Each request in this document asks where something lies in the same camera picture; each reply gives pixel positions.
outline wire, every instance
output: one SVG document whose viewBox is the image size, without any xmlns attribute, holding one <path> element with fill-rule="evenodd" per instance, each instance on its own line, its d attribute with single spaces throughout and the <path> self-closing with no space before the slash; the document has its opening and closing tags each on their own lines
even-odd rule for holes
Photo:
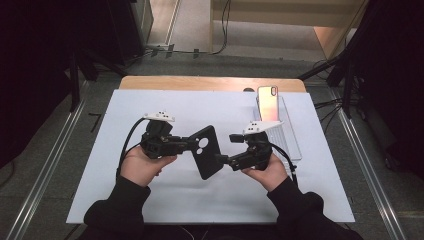
<svg viewBox="0 0 424 240">
<path fill-rule="evenodd" d="M 291 172 L 291 175 L 292 175 L 293 182 L 294 182 L 294 184 L 296 184 L 296 186 L 298 186 L 297 176 L 296 176 L 297 166 L 293 165 L 292 161 L 290 160 L 289 155 L 282 148 L 280 148 L 279 146 L 277 146 L 273 143 L 270 143 L 270 144 L 273 148 L 275 148 L 277 150 L 278 153 L 280 153 L 283 157 L 285 157 L 287 159 L 287 162 L 289 163 L 289 168 L 290 168 L 290 172 Z"/>
<path fill-rule="evenodd" d="M 81 226 L 81 224 L 75 225 L 63 240 L 68 240 L 72 236 L 72 234 L 79 228 L 79 226 Z"/>
<path fill-rule="evenodd" d="M 191 234 L 187 229 L 185 229 L 183 226 L 178 226 L 178 227 L 180 227 L 182 230 L 184 230 L 188 235 L 190 235 L 191 239 L 194 240 L 193 234 Z"/>
<path fill-rule="evenodd" d="M 325 115 L 323 118 L 321 118 L 319 121 L 320 123 L 322 123 L 327 117 L 329 117 L 334 111 L 336 111 L 337 107 L 339 107 L 340 105 L 337 105 L 333 110 L 331 110 L 331 112 L 329 112 L 327 115 Z"/>
<path fill-rule="evenodd" d="M 144 120 L 145 120 L 145 118 L 140 118 L 136 123 L 134 123 L 133 127 L 131 128 L 130 132 L 128 133 L 127 139 L 125 139 L 124 146 L 122 147 L 121 157 L 119 158 L 119 165 L 118 165 L 118 168 L 116 169 L 116 176 L 119 176 L 119 173 L 121 172 L 121 165 L 122 165 L 122 162 L 124 161 L 125 156 L 127 155 L 128 151 L 140 144 L 140 143 L 137 143 L 136 145 L 131 147 L 128 151 L 126 150 L 127 146 L 128 146 L 128 142 L 130 141 L 134 130 Z"/>
<path fill-rule="evenodd" d="M 9 176 L 0 184 L 0 189 L 2 189 L 6 184 L 12 179 L 13 175 L 15 175 L 15 162 L 11 161 L 10 166 L 12 167 L 12 171 L 10 172 Z"/>
<path fill-rule="evenodd" d="M 334 113 L 333 113 L 333 115 L 331 116 L 330 120 L 328 120 L 328 122 L 327 122 L 327 126 L 325 126 L 325 129 L 324 129 L 324 135 L 327 133 L 328 126 L 330 125 L 330 123 L 331 123 L 331 121 L 333 120 L 334 116 L 336 116 L 337 112 L 339 112 L 339 110 L 340 110 L 341 108 L 342 108 L 342 106 L 340 105 L 340 106 L 337 106 L 337 107 L 335 107 L 335 108 L 333 109 L 333 111 L 332 111 L 332 112 L 334 112 Z"/>
<path fill-rule="evenodd" d="M 315 62 L 315 63 L 314 63 L 314 65 L 312 66 L 312 69 L 314 69 L 314 68 L 316 67 L 316 65 L 317 65 L 318 63 L 320 63 L 320 62 L 326 62 L 326 63 L 328 63 L 328 62 L 327 62 L 327 59 L 319 60 L 319 61 L 317 61 L 317 62 Z M 319 77 L 319 78 L 320 78 L 320 79 L 322 79 L 322 80 L 327 80 L 327 77 L 322 77 L 322 76 L 318 75 L 318 73 L 317 73 L 317 74 L 315 74 L 315 76 Z"/>
<path fill-rule="evenodd" d="M 224 27 L 224 16 L 225 16 L 225 10 L 227 9 L 227 7 L 228 7 L 227 19 L 226 19 L 226 24 L 225 24 L 225 27 Z M 225 4 L 224 10 L 222 12 L 222 17 L 221 17 L 222 32 L 224 33 L 224 43 L 222 44 L 222 47 L 219 51 L 212 53 L 213 55 L 220 54 L 227 47 L 228 20 L 230 19 L 230 11 L 231 11 L 231 0 L 227 0 L 227 3 Z"/>
<path fill-rule="evenodd" d="M 224 10 L 222 11 L 222 16 L 221 16 L 221 26 L 222 26 L 222 32 L 224 33 L 224 42 L 223 42 L 223 44 L 221 46 L 221 49 L 218 50 L 217 52 L 210 53 L 210 52 L 174 51 L 174 50 L 170 51 L 170 50 L 152 49 L 152 48 L 147 48 L 147 49 L 152 50 L 152 53 L 153 52 L 161 52 L 161 53 L 187 53 L 187 54 L 207 54 L 207 55 L 220 54 L 227 47 L 227 40 L 228 40 L 228 21 L 230 19 L 230 11 L 231 11 L 231 0 L 227 0 L 227 2 L 225 3 Z"/>
</svg>

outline black cable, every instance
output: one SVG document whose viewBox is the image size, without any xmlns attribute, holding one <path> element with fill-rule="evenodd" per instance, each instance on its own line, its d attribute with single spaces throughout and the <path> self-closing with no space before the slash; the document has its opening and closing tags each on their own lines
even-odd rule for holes
<svg viewBox="0 0 424 240">
<path fill-rule="evenodd" d="M 68 240 L 72 236 L 72 234 L 74 234 L 74 232 L 79 228 L 79 226 L 81 226 L 81 224 L 75 225 L 63 240 Z"/>
<path fill-rule="evenodd" d="M 327 117 L 329 117 L 334 111 L 336 111 L 337 107 L 340 107 L 340 105 L 336 106 L 331 112 L 327 113 L 323 118 L 321 118 L 319 121 L 322 123 Z"/>
<path fill-rule="evenodd" d="M 279 146 L 277 146 L 273 143 L 270 143 L 270 144 L 273 148 L 275 148 L 277 150 L 278 153 L 280 153 L 284 158 L 287 159 L 287 162 L 289 163 L 289 168 L 290 168 L 290 172 L 291 172 L 291 175 L 292 175 L 293 182 L 294 182 L 294 184 L 296 184 L 296 186 L 298 186 L 297 176 L 296 176 L 297 166 L 293 165 L 292 161 L 290 160 L 289 155 L 282 148 L 280 148 Z"/>
<path fill-rule="evenodd" d="M 124 146 L 122 147 L 122 151 L 121 151 L 121 157 L 119 158 L 119 165 L 118 165 L 118 168 L 116 169 L 116 176 L 118 176 L 119 175 L 119 173 L 121 172 L 121 165 L 122 165 L 122 162 L 124 161 L 124 159 L 125 159 L 125 156 L 127 155 L 127 153 L 128 153 L 128 151 L 126 150 L 127 149 L 127 146 L 128 146 L 128 142 L 130 141 L 130 139 L 131 139 L 131 136 L 132 136 L 132 134 L 133 134 L 133 132 L 134 132 L 134 130 L 137 128 L 137 126 L 142 122 L 142 121 L 144 121 L 145 120 L 145 118 L 140 118 L 136 123 L 134 123 L 134 125 L 133 125 L 133 127 L 131 128 L 131 130 L 130 130 L 130 132 L 128 133 L 128 136 L 127 136 L 127 139 L 125 139 L 125 143 L 124 143 Z"/>
<path fill-rule="evenodd" d="M 328 120 L 327 126 L 325 126 L 325 129 L 324 129 L 324 134 L 326 134 L 328 126 L 330 125 L 331 121 L 333 120 L 333 118 L 336 116 L 336 114 L 339 112 L 340 109 L 342 109 L 341 105 L 334 108 L 333 116 L 331 116 L 330 120 Z"/>
<path fill-rule="evenodd" d="M 169 51 L 169 50 L 162 50 L 162 49 L 151 49 L 151 50 L 153 50 L 152 52 L 157 51 L 157 52 L 161 52 L 161 53 L 187 53 L 187 54 L 207 54 L 207 55 L 220 54 L 227 47 L 228 21 L 230 19 L 230 10 L 231 10 L 231 0 L 227 0 L 227 2 L 225 3 L 224 10 L 222 11 L 222 16 L 221 16 L 222 31 L 224 33 L 224 42 L 223 42 L 222 47 L 219 51 L 210 53 L 210 52 L 188 52 L 188 51 L 174 51 L 174 50 Z"/>
<path fill-rule="evenodd" d="M 326 107 L 328 105 L 333 105 L 335 103 L 342 103 L 342 98 L 336 98 L 327 102 L 320 102 L 320 103 L 315 103 L 314 107 L 315 109 L 320 109 L 322 107 Z"/>
<path fill-rule="evenodd" d="M 13 161 L 10 162 L 10 166 L 12 167 L 12 171 L 9 176 L 0 184 L 0 189 L 2 189 L 9 181 L 12 179 L 13 175 L 15 175 L 15 163 Z"/>
<path fill-rule="evenodd" d="M 228 7 L 227 19 L 226 19 L 226 24 L 224 28 L 224 16 L 225 16 L 225 10 L 227 9 L 227 7 Z M 219 51 L 212 53 L 213 55 L 220 54 L 227 47 L 228 21 L 230 19 L 230 11 L 231 11 L 231 0 L 227 0 L 227 3 L 225 3 L 224 10 L 222 11 L 222 17 L 221 17 L 222 32 L 224 33 L 224 43 L 222 44 L 222 47 Z"/>
<path fill-rule="evenodd" d="M 327 59 L 322 59 L 322 60 L 319 60 L 319 61 L 317 61 L 317 62 L 315 62 L 314 63 L 314 65 L 312 66 L 312 69 L 315 69 L 315 66 L 318 64 L 318 63 L 320 63 L 320 62 L 326 62 L 327 63 Z M 317 77 L 319 77 L 320 79 L 322 79 L 322 80 L 327 80 L 327 78 L 326 77 L 321 77 L 320 75 L 318 75 L 318 73 L 317 74 L 315 74 L 315 76 L 317 76 Z"/>
</svg>

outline smartphone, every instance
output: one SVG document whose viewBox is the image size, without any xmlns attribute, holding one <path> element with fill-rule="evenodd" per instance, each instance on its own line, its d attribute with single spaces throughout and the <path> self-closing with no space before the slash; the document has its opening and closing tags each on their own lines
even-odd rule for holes
<svg viewBox="0 0 424 240">
<path fill-rule="evenodd" d="M 259 114 L 262 121 L 279 121 L 278 88 L 277 86 L 263 86 L 258 88 L 256 98 Z"/>
</svg>

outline black jacket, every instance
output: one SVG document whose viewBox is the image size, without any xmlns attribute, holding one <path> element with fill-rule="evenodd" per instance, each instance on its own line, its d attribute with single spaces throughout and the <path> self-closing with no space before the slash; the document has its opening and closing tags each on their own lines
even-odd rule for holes
<svg viewBox="0 0 424 240">
<path fill-rule="evenodd" d="M 84 222 L 88 227 L 80 236 L 80 240 L 143 239 L 145 226 L 141 210 L 149 195 L 150 188 L 140 187 L 119 177 L 109 198 L 95 202 L 85 214 Z M 345 229 L 325 217 L 323 199 L 313 192 L 301 193 L 290 178 L 267 196 L 279 213 L 276 226 L 266 228 L 266 234 L 272 235 L 267 239 L 362 239 L 355 231 Z M 239 229 L 244 235 L 238 235 L 234 229 L 230 233 L 240 239 L 240 236 L 246 236 L 248 229 L 249 225 Z M 228 228 L 221 233 L 228 236 Z M 219 235 L 220 232 L 215 231 L 207 239 L 219 239 Z M 248 238 L 255 239 L 255 236 L 250 234 Z M 174 234 L 173 239 L 181 238 Z"/>
</svg>

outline white paper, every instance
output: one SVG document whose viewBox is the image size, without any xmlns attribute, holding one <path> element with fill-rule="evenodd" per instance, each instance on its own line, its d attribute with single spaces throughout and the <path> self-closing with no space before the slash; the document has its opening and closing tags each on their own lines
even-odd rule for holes
<svg viewBox="0 0 424 240">
<path fill-rule="evenodd" d="M 324 214 L 336 222 L 353 222 L 346 194 L 307 93 L 280 93 L 290 114 L 302 160 L 297 176 L 302 192 L 313 191 L 325 201 Z M 256 93 L 212 91 L 116 90 L 100 128 L 75 195 L 67 223 L 82 223 L 96 201 L 106 199 L 115 184 L 119 155 L 133 124 L 145 113 L 167 111 L 175 117 L 172 135 L 188 137 L 202 128 L 215 127 L 222 154 L 235 155 L 247 148 L 231 143 L 229 135 L 242 133 L 254 120 Z M 128 146 L 140 141 L 143 122 Z M 149 185 L 152 193 L 143 207 L 147 223 L 273 223 L 277 212 L 256 181 L 231 167 L 202 180 L 190 152 L 165 167 Z"/>
</svg>

